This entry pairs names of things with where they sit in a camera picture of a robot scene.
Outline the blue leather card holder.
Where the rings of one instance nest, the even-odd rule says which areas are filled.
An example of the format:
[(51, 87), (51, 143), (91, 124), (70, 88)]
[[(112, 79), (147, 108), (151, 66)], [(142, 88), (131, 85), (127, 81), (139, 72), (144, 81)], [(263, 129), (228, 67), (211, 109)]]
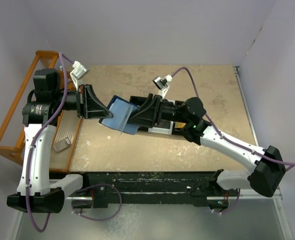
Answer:
[[(127, 100), (114, 95), (109, 102), (107, 108), (109, 109), (110, 112), (112, 112), (113, 117), (112, 118), (101, 118), (99, 120), (99, 123), (102, 124), (105, 127), (108, 127), (112, 130), (116, 130), (120, 132), (120, 125), (122, 120), (124, 119), (125, 113), (130, 105), (133, 105), (134, 109), (134, 104), (128, 102)], [(134, 132), (135, 134), (137, 133), (139, 127), (131, 124), (134, 127)]]

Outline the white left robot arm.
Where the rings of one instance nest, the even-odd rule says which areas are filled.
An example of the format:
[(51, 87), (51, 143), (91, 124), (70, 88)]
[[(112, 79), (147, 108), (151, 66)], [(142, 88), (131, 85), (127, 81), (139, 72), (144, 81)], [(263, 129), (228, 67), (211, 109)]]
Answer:
[(7, 197), (8, 207), (21, 212), (59, 213), (73, 192), (85, 196), (90, 183), (80, 174), (68, 174), (50, 183), (50, 158), (58, 118), (62, 111), (76, 111), (83, 119), (108, 119), (113, 114), (97, 98), (93, 87), (80, 90), (60, 88), (61, 76), (54, 68), (37, 70), (34, 90), (22, 109), (25, 134), (23, 169), (16, 193)]

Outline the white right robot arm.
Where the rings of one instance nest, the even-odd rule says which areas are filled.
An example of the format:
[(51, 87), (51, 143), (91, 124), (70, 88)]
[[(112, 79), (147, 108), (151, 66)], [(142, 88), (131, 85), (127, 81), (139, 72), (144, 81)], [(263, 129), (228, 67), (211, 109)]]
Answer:
[(160, 95), (131, 96), (130, 103), (137, 106), (129, 124), (144, 128), (157, 126), (161, 121), (183, 123), (180, 134), (188, 142), (216, 150), (235, 160), (242, 170), (217, 170), (210, 183), (210, 191), (221, 196), (232, 189), (252, 189), (264, 197), (272, 197), (286, 168), (280, 151), (270, 145), (259, 147), (239, 140), (204, 119), (206, 110), (199, 97), (171, 102)]

